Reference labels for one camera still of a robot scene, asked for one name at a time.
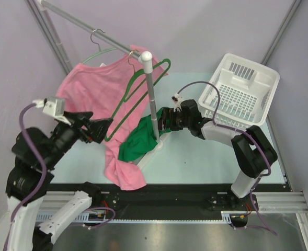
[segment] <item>gray wall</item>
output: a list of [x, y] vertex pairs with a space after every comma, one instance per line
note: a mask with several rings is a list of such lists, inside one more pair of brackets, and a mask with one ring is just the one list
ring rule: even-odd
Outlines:
[[[64, 77], [25, 1], [0, 1], [0, 216], [7, 209], [19, 113], [33, 99], [53, 95]], [[45, 130], [53, 124], [39, 110], [27, 113], [25, 122]]]
[[281, 76], [270, 109], [279, 147], [295, 190], [308, 203], [308, 1], [269, 62]]
[[[170, 72], [201, 73], [214, 72], [228, 52], [260, 62], [292, 3], [292, 0], [49, 1], [124, 44], [140, 45], [160, 59], [171, 59]], [[86, 31], [53, 13], [51, 16], [74, 65], [98, 50]], [[103, 42], [100, 45], [110, 47]], [[120, 53], [109, 52], [92, 64], [113, 62]]]

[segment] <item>pink shirt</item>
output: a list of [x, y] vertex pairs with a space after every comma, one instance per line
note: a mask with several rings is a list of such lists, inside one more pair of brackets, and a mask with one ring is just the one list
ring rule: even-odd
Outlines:
[[[131, 49], [140, 50], [139, 54], [146, 51], [145, 48], [132, 45]], [[132, 65], [128, 64], [128, 55], [113, 64], [102, 67], [90, 67], [78, 64], [62, 82], [57, 91], [57, 96], [66, 99], [65, 110], [72, 112], [92, 111], [91, 119], [109, 118], [112, 116], [121, 98], [123, 97], [130, 78], [134, 75]], [[135, 70], [142, 69], [143, 66], [136, 59], [129, 59], [135, 65]], [[157, 67], [153, 71], [153, 81], [155, 81], [164, 71], [162, 67]], [[132, 85], [132, 91], [145, 79], [141, 75]], [[133, 96], [123, 103], [109, 127], [107, 135], [110, 136], [119, 122], [125, 117], [128, 111], [147, 91], [146, 82], [133, 94]], [[105, 142], [105, 175], [122, 190], [135, 190], [146, 185], [140, 169], [131, 163], [118, 160], [119, 147], [128, 135], [138, 126], [142, 113], [148, 104], [146, 96], [135, 110], [128, 116], [113, 138]]]

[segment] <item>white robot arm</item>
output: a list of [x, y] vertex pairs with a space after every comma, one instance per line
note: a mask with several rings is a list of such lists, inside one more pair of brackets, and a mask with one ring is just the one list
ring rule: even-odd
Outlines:
[[54, 177], [54, 166], [77, 140], [101, 143], [112, 123], [111, 118], [90, 120], [92, 112], [65, 112], [64, 102], [51, 97], [34, 101], [35, 105], [24, 109], [43, 108], [59, 124], [50, 137], [38, 128], [24, 129], [12, 147], [16, 159], [6, 186], [8, 212], [0, 220], [0, 251], [51, 251], [80, 213], [101, 202], [99, 187], [86, 182], [50, 220], [35, 227], [38, 210]]
[[268, 139], [255, 125], [243, 131], [228, 130], [213, 123], [212, 119], [203, 118], [193, 99], [183, 100], [180, 96], [172, 97], [177, 108], [164, 108], [158, 126], [160, 130], [178, 131], [188, 128], [193, 136], [203, 140], [214, 140], [231, 146], [241, 171], [231, 186], [231, 192], [238, 198], [246, 197], [257, 185], [259, 178], [268, 172], [267, 164], [258, 149], [252, 149], [251, 137], [261, 148], [269, 165], [277, 160], [277, 154]]

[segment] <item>metal hanger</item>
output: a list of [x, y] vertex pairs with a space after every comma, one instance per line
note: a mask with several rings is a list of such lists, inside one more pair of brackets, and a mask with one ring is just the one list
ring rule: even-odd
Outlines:
[[97, 42], [95, 42], [95, 41], [93, 41], [93, 39], [92, 39], [92, 35], [97, 31], [97, 30], [99, 30], [100, 32], [102, 32], [102, 33], [106, 33], [106, 32], [104, 32], [103, 30], [101, 30], [101, 29], [95, 29], [95, 30], [93, 30], [92, 32], [91, 32], [91, 36], [90, 36], [90, 40], [91, 40], [91, 42], [92, 43], [95, 43], [95, 44], [97, 44], [98, 45], [98, 47], [99, 47], [99, 51], [101, 52], [101, 48], [100, 48], [100, 44], [99, 43], [97, 43]]
[[134, 74], [135, 74], [135, 72], [136, 72], [136, 70], [135, 70], [135, 65], [134, 65], [134, 64], [131, 64], [131, 63], [129, 62], [129, 58], [131, 57], [131, 55], [132, 55], [135, 51], [140, 52], [140, 51], [139, 51], [139, 50], [137, 50], [137, 49], [132, 50], [132, 51], [129, 53], [129, 55], [128, 55], [128, 59], [127, 59], [128, 64], [133, 66], [133, 69], [134, 69]]
[[102, 55], [102, 54], [104, 54], [104, 53], [106, 53], [106, 52], [114, 51], [114, 50], [117, 50], [117, 48], [112, 47], [112, 48], [109, 48], [109, 49], [105, 49], [105, 50], [99, 51], [99, 52], [97, 52], [97, 53], [91, 55], [90, 57], [86, 58], [86, 59], [82, 62], [82, 64], [86, 64], [86, 63], [87, 63], [88, 61], [90, 61], [91, 59], [94, 59], [94, 58], [96, 58], [97, 56], [100, 56], [100, 55]]

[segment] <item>white plastic basket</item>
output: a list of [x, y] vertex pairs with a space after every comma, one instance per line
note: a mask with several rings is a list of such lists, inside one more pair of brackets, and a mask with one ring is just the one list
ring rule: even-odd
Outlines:
[[[215, 119], [235, 128], [262, 125], [275, 94], [279, 74], [264, 65], [233, 54], [226, 54], [210, 79], [220, 92]], [[204, 117], [212, 118], [218, 95], [207, 85], [199, 98]]]

